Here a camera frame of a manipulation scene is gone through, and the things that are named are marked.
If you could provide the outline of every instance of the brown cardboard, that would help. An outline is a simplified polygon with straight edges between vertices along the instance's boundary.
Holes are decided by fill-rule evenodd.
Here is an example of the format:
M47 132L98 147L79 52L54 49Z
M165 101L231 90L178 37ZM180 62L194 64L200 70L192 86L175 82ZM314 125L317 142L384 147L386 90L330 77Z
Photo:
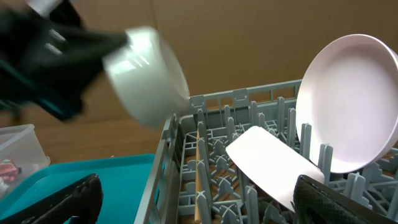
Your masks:
M398 51L395 0L81 0L74 5L88 29L157 27L177 54L191 95L302 78L316 54L346 34L370 34ZM71 124L129 118L104 76L83 99L85 114ZM24 112L23 123L63 125L36 106Z

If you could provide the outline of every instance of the plastic container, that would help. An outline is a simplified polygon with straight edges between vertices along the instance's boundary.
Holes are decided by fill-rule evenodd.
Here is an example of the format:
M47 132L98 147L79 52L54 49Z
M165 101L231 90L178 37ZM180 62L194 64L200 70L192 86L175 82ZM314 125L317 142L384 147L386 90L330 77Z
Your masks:
M0 128L0 200L49 162L33 124Z

